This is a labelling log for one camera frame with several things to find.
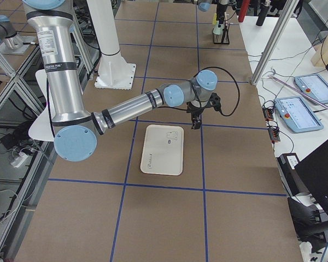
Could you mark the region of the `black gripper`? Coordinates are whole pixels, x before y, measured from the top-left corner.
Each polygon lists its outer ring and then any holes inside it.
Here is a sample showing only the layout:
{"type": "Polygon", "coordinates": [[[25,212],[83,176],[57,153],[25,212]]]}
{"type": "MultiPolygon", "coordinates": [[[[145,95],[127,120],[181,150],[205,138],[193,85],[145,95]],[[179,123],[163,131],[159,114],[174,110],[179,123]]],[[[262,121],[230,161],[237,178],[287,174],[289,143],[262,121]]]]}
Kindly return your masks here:
{"type": "Polygon", "coordinates": [[[200,129],[201,128],[201,119],[199,115],[207,108],[213,108],[217,112],[221,112],[221,99],[216,93],[212,93],[209,100],[203,105],[203,102],[198,105],[194,105],[193,102],[187,103],[187,113],[191,114],[192,127],[191,129],[200,129]]]}
{"type": "Polygon", "coordinates": [[[229,0],[217,0],[215,2],[216,2],[216,21],[224,22],[225,13],[227,11],[229,0]]]}

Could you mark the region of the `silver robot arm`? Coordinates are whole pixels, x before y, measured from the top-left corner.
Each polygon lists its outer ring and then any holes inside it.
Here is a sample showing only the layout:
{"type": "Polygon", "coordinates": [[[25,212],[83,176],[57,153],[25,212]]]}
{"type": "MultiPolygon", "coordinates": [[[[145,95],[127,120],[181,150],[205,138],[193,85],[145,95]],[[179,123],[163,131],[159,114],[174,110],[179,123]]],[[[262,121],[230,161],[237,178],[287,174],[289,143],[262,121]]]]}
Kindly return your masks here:
{"type": "Polygon", "coordinates": [[[207,12],[212,4],[216,4],[216,20],[219,22],[225,21],[225,13],[229,0],[191,0],[190,3],[198,6],[198,9],[203,12],[207,12]]]}
{"type": "Polygon", "coordinates": [[[216,74],[205,69],[184,82],[162,85],[101,112],[88,112],[69,32],[72,1],[24,1],[24,9],[28,23],[37,32],[49,84],[46,101],[55,108],[49,123],[54,147],[65,160],[89,158],[96,149],[97,135],[161,105],[188,103],[201,112],[216,88],[216,74]]]}

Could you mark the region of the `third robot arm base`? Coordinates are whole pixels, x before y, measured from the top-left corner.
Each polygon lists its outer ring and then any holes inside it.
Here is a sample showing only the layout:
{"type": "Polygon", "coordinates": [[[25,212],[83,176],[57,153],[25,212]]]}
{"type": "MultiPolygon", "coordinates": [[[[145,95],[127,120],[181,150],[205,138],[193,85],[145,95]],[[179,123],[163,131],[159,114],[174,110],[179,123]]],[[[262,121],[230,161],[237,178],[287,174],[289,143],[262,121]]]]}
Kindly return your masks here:
{"type": "Polygon", "coordinates": [[[24,37],[18,34],[9,18],[0,15],[0,52],[5,55],[23,55],[27,48],[24,37]]]}

